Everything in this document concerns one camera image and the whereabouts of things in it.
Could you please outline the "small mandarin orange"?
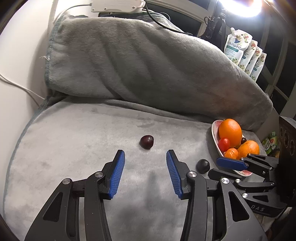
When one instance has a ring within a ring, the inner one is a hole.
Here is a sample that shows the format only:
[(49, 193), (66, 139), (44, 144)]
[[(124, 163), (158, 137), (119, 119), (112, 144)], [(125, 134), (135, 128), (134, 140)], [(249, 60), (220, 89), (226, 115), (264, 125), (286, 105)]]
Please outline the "small mandarin orange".
[(230, 148), (224, 153), (224, 157), (239, 160), (239, 152), (235, 148)]

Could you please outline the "red cherry tomato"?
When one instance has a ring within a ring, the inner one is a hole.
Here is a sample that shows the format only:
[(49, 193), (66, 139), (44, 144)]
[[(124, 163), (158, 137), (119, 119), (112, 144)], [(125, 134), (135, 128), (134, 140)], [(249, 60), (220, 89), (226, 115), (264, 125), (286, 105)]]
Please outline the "red cherry tomato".
[(230, 141), (228, 138), (221, 138), (218, 142), (218, 147), (222, 153), (230, 149)]

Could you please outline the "dark cherry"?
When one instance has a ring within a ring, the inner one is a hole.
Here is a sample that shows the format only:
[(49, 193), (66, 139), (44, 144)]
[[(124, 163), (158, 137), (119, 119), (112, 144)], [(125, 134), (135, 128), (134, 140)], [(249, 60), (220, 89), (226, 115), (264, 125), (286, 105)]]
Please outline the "dark cherry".
[(244, 144), (246, 141), (247, 141), (247, 139), (246, 139), (245, 137), (243, 137), (243, 138), (241, 139), (241, 144)]
[(206, 174), (210, 170), (210, 163), (206, 159), (200, 159), (196, 164), (196, 170), (200, 174)]
[(154, 137), (151, 135), (145, 135), (141, 137), (139, 144), (143, 149), (149, 150), (154, 145)]

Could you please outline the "large spotted orange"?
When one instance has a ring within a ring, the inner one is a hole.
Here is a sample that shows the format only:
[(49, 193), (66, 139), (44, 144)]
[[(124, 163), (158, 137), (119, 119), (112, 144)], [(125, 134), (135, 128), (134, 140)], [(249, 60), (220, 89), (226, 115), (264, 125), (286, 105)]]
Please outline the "large spotted orange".
[(237, 150), (238, 150), (239, 158), (247, 157), (248, 154), (255, 154), (255, 155), (260, 154), (260, 147), (257, 144), (257, 142), (253, 140), (246, 141)]

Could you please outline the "dark cherry by plate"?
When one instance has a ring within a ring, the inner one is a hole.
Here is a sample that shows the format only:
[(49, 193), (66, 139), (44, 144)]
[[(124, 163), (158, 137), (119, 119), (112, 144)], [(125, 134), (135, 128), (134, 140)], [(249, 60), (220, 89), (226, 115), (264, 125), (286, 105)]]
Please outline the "dark cherry by plate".
[(200, 159), (196, 164), (196, 170), (200, 174), (206, 174), (210, 170), (210, 163), (206, 159)]

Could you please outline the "large smooth orange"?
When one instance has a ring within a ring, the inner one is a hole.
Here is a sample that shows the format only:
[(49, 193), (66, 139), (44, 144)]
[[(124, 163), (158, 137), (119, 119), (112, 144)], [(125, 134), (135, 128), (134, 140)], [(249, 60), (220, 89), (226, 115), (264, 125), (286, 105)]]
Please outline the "large smooth orange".
[(227, 138), (230, 141), (230, 147), (234, 148), (240, 145), (242, 139), (242, 130), (239, 123), (233, 119), (225, 119), (218, 128), (220, 138)]

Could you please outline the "floral white plate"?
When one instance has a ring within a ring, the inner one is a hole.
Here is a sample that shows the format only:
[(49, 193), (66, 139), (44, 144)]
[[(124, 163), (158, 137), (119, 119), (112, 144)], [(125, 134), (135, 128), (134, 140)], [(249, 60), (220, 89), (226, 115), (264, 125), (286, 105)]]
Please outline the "floral white plate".
[[(220, 140), (219, 126), (221, 125), (222, 122), (223, 122), (222, 120), (214, 121), (211, 126), (211, 133), (212, 133), (212, 138), (214, 140), (214, 143), (215, 143), (215, 146), (216, 146), (219, 156), (224, 157), (224, 152), (221, 152), (221, 150), (218, 146), (218, 143)], [(249, 172), (249, 171), (237, 171), (237, 170), (233, 170), (233, 171), (242, 177), (249, 177), (253, 174), (252, 172)]]

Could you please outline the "detergent refill pouch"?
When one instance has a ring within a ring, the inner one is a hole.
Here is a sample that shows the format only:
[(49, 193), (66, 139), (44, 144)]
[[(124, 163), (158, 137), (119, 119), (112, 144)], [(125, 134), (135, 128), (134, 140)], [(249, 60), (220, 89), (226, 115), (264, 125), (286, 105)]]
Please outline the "detergent refill pouch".
[(238, 67), (242, 69), (243, 71), (246, 69), (247, 65), (250, 62), (250, 59), (252, 58), (253, 54), (256, 51), (258, 42), (256, 40), (251, 40), (249, 46), (244, 51), (243, 56), (238, 64)]
[(260, 47), (257, 47), (254, 54), (252, 55), (248, 65), (245, 68), (245, 73), (249, 76), (257, 62), (257, 60), (259, 59), (259, 57), (262, 54), (262, 49)]
[(240, 29), (230, 28), (230, 31), (224, 47), (224, 54), (235, 65), (238, 65), (252, 40), (252, 36)]
[(253, 67), (252, 69), (252, 72), (250, 73), (250, 78), (253, 80), (253, 81), (257, 81), (263, 67), (264, 67), (264, 63), (265, 63), (265, 60), (266, 60), (266, 56), (267, 54), (266, 53), (262, 53), (260, 55), (260, 57), (258, 58), (258, 60), (256, 61), (255, 63), (255, 66)]

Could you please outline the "grey back pillow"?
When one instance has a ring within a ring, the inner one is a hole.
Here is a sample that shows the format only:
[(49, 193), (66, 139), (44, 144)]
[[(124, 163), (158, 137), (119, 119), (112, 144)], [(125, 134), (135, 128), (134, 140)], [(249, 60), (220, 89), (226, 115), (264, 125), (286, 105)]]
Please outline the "grey back pillow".
[(146, 14), (65, 15), (52, 29), (45, 82), (64, 94), (117, 99), (256, 131), (273, 104), (213, 44), (166, 30)]

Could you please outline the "black tripod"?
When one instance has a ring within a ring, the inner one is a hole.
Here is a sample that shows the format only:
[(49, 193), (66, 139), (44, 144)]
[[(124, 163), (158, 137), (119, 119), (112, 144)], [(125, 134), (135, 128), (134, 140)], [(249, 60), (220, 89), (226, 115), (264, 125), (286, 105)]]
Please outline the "black tripod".
[(199, 38), (223, 50), (226, 42), (226, 14), (220, 13), (217, 17), (206, 16), (204, 17), (204, 23), (206, 28)]

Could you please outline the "white power adapter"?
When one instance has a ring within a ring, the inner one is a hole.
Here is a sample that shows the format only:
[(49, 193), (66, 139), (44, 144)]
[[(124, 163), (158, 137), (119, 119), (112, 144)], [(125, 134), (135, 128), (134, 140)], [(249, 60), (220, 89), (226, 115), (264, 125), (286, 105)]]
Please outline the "white power adapter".
[(93, 0), (92, 13), (139, 13), (145, 6), (143, 0)]

